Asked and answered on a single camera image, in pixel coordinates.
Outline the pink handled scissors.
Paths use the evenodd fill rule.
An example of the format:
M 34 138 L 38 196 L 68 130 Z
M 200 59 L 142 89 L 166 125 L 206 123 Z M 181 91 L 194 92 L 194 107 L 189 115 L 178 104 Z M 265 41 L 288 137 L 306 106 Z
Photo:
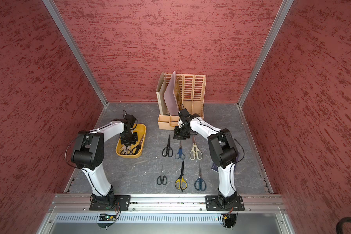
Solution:
M 123 145 L 120 149 L 120 155 L 131 155 L 131 146 Z

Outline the yellow plastic storage tray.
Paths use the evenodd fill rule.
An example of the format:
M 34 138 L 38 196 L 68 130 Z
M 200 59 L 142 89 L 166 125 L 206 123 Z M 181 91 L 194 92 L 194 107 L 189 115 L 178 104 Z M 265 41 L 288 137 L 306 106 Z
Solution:
M 116 154 L 122 158 L 126 159 L 137 159 L 142 155 L 144 149 L 144 143 L 146 140 L 147 127 L 146 125 L 139 123 L 133 134 L 136 136 L 136 141 L 130 143 L 126 146 L 121 143 L 119 139 L 116 146 Z

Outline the blue handled small scissors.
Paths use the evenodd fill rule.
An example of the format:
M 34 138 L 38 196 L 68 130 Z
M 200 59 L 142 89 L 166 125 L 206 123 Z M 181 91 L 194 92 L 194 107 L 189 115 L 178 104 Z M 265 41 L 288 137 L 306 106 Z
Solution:
M 182 140 L 179 143 L 178 153 L 175 155 L 175 159 L 185 160 L 185 155 L 183 154 L 183 149 L 182 149 Z

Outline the cream handled kitchen scissors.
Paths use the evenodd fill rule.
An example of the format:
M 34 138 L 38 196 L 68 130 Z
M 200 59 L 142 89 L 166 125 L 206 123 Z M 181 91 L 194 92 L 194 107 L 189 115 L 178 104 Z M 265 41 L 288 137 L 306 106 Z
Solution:
M 192 149 L 190 151 L 189 157 L 190 160 L 202 160 L 203 158 L 203 154 L 199 150 L 194 136 L 192 137 Z

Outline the small grey handled scissors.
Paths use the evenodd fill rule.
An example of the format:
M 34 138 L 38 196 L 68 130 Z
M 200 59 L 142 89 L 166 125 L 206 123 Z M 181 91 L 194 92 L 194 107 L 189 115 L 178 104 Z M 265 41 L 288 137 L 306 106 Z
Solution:
M 161 167 L 161 173 L 157 178 L 157 185 L 166 185 L 168 182 L 167 177 L 164 175 L 163 166 Z

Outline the yellow black handled scissors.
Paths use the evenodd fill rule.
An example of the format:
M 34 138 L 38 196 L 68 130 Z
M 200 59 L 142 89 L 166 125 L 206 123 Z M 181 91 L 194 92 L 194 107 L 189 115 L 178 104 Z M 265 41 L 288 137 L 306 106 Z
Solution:
M 175 188 L 183 192 L 188 187 L 186 180 L 184 179 L 184 161 L 182 161 L 180 176 L 175 181 Z

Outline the dark blue handled scissors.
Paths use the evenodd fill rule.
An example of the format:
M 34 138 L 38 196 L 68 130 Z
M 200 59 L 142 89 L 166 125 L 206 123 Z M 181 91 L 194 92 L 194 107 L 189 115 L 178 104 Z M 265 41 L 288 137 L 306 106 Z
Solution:
M 199 164 L 199 172 L 198 172 L 198 178 L 197 180 L 195 181 L 194 183 L 194 188 L 197 190 L 197 191 L 205 191 L 206 190 L 206 183 L 205 181 L 203 180 L 202 178 L 202 173 L 201 173 L 201 164 Z

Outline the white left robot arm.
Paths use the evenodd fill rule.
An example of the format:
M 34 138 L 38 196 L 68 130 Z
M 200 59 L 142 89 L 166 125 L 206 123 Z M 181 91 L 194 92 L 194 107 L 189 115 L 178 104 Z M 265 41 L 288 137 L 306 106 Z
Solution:
M 90 131 L 80 131 L 74 140 L 71 162 L 83 171 L 92 187 L 92 200 L 112 205 L 113 186 L 103 169 L 104 143 L 119 135 L 129 143 L 136 142 L 132 132 L 136 120 L 114 119 L 109 124 Z

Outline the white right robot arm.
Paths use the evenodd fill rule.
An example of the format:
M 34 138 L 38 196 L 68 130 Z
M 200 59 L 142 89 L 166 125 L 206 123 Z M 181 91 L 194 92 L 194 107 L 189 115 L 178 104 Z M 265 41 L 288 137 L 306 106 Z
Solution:
M 191 133 L 198 133 L 208 141 L 210 156 L 218 168 L 218 198 L 221 206 L 238 200 L 234 185 L 234 169 L 239 156 L 238 148 L 228 129 L 219 129 L 200 117 L 180 118 L 174 129 L 176 138 L 187 139 Z

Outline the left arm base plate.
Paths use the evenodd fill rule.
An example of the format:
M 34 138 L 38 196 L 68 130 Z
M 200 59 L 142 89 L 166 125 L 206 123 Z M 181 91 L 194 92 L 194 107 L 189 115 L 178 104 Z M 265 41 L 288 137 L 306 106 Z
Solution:
M 130 195 L 114 195 L 114 197 L 92 195 L 89 210 L 106 212 L 120 209 L 127 211 L 130 200 Z

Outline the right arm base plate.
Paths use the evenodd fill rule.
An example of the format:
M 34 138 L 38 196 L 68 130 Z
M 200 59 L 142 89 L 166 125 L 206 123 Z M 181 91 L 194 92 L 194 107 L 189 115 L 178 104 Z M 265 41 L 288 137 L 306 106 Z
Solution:
M 224 196 L 206 196 L 207 211 L 245 211 L 242 196 L 232 195 L 225 198 Z

